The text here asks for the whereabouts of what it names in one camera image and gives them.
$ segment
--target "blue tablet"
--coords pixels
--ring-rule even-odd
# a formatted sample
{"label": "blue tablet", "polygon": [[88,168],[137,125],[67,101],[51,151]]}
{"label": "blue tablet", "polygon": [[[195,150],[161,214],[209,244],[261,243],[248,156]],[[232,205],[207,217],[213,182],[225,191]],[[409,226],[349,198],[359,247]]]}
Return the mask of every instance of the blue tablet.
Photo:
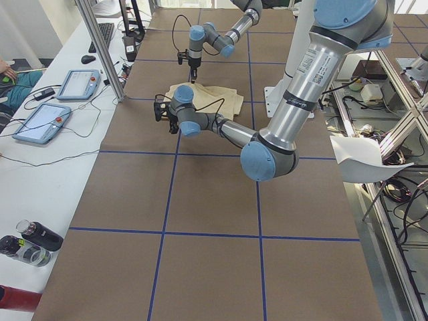
{"label": "blue tablet", "polygon": [[29,115],[12,138],[46,144],[58,133],[71,113],[72,109],[68,106],[44,102]]}
{"label": "blue tablet", "polygon": [[98,70],[70,70],[56,99],[87,100],[94,94],[100,79]]}

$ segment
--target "towel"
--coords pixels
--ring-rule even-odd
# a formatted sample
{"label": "towel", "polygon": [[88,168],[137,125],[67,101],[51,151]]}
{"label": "towel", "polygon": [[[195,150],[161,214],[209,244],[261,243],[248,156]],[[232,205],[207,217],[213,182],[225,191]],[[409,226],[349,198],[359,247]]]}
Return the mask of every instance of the towel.
{"label": "towel", "polygon": [[[216,86],[204,87],[201,84],[185,82],[183,84],[172,85],[165,96],[173,97],[174,91],[181,85],[187,85],[193,89],[193,93],[195,94],[193,104],[196,109],[200,109],[218,99],[224,98],[225,101],[219,110],[219,114],[227,119],[233,120],[233,116],[239,115],[241,112],[243,96],[238,95],[236,89]],[[210,107],[204,108],[201,112],[214,113],[219,109],[220,104],[221,102],[218,102]]]}

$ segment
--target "blue joint cap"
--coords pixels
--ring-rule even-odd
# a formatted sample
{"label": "blue joint cap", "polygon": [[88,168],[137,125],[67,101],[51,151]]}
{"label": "blue joint cap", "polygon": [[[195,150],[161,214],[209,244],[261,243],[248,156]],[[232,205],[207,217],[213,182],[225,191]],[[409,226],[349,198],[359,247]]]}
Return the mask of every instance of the blue joint cap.
{"label": "blue joint cap", "polygon": [[189,37],[190,37],[190,40],[193,40],[193,41],[202,40],[205,37],[205,30],[201,25],[193,25],[190,28]]}
{"label": "blue joint cap", "polygon": [[220,54],[223,57],[228,58],[231,54],[233,54],[233,52],[235,51],[235,46],[234,45],[226,45],[221,51]]}
{"label": "blue joint cap", "polygon": [[201,132],[201,127],[197,122],[181,122],[180,129],[183,135],[185,135],[186,137],[193,137]]}
{"label": "blue joint cap", "polygon": [[269,149],[260,142],[250,142],[241,151],[241,166],[254,181],[268,181],[275,177],[275,159]]}
{"label": "blue joint cap", "polygon": [[213,27],[214,30],[216,30],[215,25],[212,22],[205,22],[204,25],[210,25],[211,27]]}
{"label": "blue joint cap", "polygon": [[188,104],[193,100],[193,90],[189,86],[181,85],[175,90],[174,98],[181,104]]}
{"label": "blue joint cap", "polygon": [[326,29],[343,29],[364,19],[378,0],[317,0],[315,20]]}
{"label": "blue joint cap", "polygon": [[360,43],[360,45],[357,47],[357,50],[386,48],[391,44],[392,40],[393,40],[393,35],[389,35],[389,36],[384,37],[382,39],[377,39],[377,40],[372,40],[369,42]]}

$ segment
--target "person's arm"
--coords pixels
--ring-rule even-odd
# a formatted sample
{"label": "person's arm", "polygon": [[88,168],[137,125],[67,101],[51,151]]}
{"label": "person's arm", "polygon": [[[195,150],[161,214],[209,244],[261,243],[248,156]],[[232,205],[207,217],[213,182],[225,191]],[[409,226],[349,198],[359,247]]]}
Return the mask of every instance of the person's arm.
{"label": "person's arm", "polygon": [[17,74],[12,70],[7,62],[0,60],[0,74],[3,74],[12,80],[17,80]]}

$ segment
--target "keyboard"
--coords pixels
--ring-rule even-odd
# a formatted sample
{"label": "keyboard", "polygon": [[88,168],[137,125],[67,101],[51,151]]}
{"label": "keyboard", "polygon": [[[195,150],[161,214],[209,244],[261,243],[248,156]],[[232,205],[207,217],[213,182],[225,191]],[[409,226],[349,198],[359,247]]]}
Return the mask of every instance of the keyboard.
{"label": "keyboard", "polygon": [[[114,23],[111,23],[111,22],[99,23],[98,27],[100,27],[102,37],[104,38],[104,41],[106,42],[107,49],[108,49],[108,46],[110,45],[110,41],[112,40],[112,36],[113,36]],[[91,42],[91,46],[89,47],[89,52],[91,54],[96,52],[95,45],[93,42]]]}

